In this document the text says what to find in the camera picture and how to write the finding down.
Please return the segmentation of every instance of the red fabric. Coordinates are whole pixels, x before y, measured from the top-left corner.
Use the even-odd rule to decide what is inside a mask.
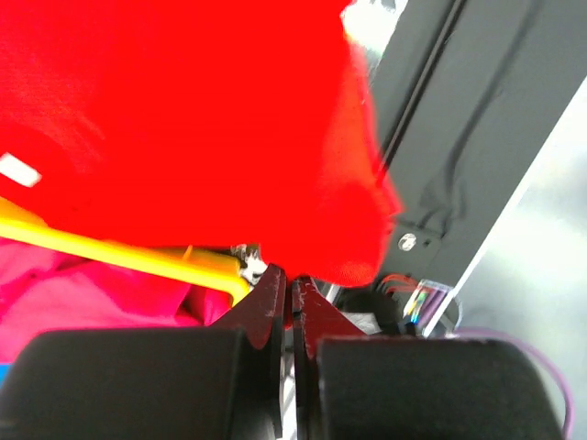
[[[0,155],[42,179],[0,195],[91,237],[259,243],[292,277],[370,282],[399,203],[346,3],[1,2]]]
[[[209,325],[228,296],[0,239],[0,364],[49,330]]]

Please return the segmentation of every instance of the purple wire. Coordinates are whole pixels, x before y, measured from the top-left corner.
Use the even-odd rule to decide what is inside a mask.
[[[447,293],[445,291],[435,291],[434,293],[430,294],[430,296],[432,295],[434,295],[434,297],[430,299],[429,305],[426,307],[425,310],[420,312],[420,319],[418,320],[418,323],[420,325],[428,324],[428,322],[434,315],[435,311],[438,310],[439,305],[441,305],[444,301],[445,297],[447,296]]]
[[[575,425],[575,402],[572,397],[572,391],[570,386],[565,380],[564,376],[560,372],[559,368],[552,362],[545,354],[540,352],[537,348],[529,345],[513,336],[509,336],[506,333],[496,332],[485,328],[468,327],[455,329],[453,335],[458,337],[468,338],[485,338],[485,339],[498,339],[504,342],[509,342],[520,350],[525,351],[527,354],[532,356],[538,363],[550,374],[554,381],[559,386],[562,392],[562,397],[565,400],[565,421],[562,424],[562,433],[566,439],[570,439],[573,425]]]
[[[436,296],[437,292],[438,292],[437,290],[434,290],[426,296],[426,299],[424,300],[424,304],[422,304],[423,311],[428,308],[428,305],[430,305],[430,301]]]

